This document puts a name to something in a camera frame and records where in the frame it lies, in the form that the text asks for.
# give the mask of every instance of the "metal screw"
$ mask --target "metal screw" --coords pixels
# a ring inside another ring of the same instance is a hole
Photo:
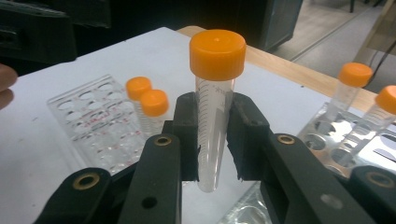
[[[90,189],[99,183],[100,176],[97,173],[82,174],[73,182],[73,188],[78,190]]]
[[[154,144],[159,147],[164,147],[171,144],[171,142],[172,142],[172,138],[167,136],[159,136],[158,138],[155,139]]]
[[[369,172],[366,174],[367,179],[375,185],[386,189],[393,189],[395,182],[388,176],[380,174],[378,172]]]
[[[293,145],[296,141],[291,136],[281,134],[277,137],[277,141],[285,145]]]

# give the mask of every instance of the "centrifuge tube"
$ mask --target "centrifuge tube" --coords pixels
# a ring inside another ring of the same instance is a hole
[[[140,98],[146,91],[151,90],[151,81],[147,77],[133,77],[125,85],[128,97],[134,104],[136,113],[143,136],[148,139],[151,135],[149,119],[143,114]]]
[[[375,97],[375,104],[339,145],[340,149],[349,153],[346,153],[338,163],[348,167],[353,158],[394,120],[396,120],[396,86],[387,86]]]
[[[336,121],[338,114],[347,111],[361,87],[365,86],[373,74],[372,69],[362,63],[346,63],[338,74],[335,93],[328,104],[326,118]]]
[[[245,54],[245,39],[231,31],[203,31],[190,42],[198,103],[198,186],[204,192],[218,186],[234,79],[244,70]]]
[[[166,93],[160,90],[150,90],[143,93],[140,97],[142,111],[148,118],[150,135],[163,132],[163,124],[168,118],[166,113],[169,108]]]

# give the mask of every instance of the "person's hand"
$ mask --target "person's hand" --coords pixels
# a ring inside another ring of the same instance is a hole
[[[14,69],[0,64],[0,109],[3,109],[14,99],[14,93],[9,89],[17,81],[18,75]]]

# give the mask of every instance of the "orange screw cap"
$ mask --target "orange screw cap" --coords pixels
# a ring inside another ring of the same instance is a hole
[[[151,90],[151,81],[147,77],[133,77],[125,85],[128,97],[138,101],[145,91]]]
[[[387,86],[375,97],[376,104],[390,114],[396,115],[396,86]]]
[[[367,85],[373,70],[362,63],[346,63],[338,74],[338,80],[351,87]]]
[[[145,115],[149,117],[159,117],[166,113],[169,107],[166,93],[160,90],[150,90],[140,97],[140,104]]]
[[[208,30],[190,41],[190,70],[210,81],[226,81],[244,71],[246,42],[241,35],[226,30]]]

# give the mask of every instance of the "white table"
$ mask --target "white table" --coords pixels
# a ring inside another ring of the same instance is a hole
[[[15,100],[0,111],[0,223],[32,223],[61,182],[83,168],[73,145],[47,107],[49,98],[110,74],[119,83],[147,76],[176,98],[194,91],[189,68],[190,38],[161,28],[21,77]],[[297,134],[328,97],[246,64],[235,91],[250,96],[275,133]],[[229,150],[224,151],[219,188],[203,193],[183,188],[183,223],[215,223],[252,185],[236,179]]]

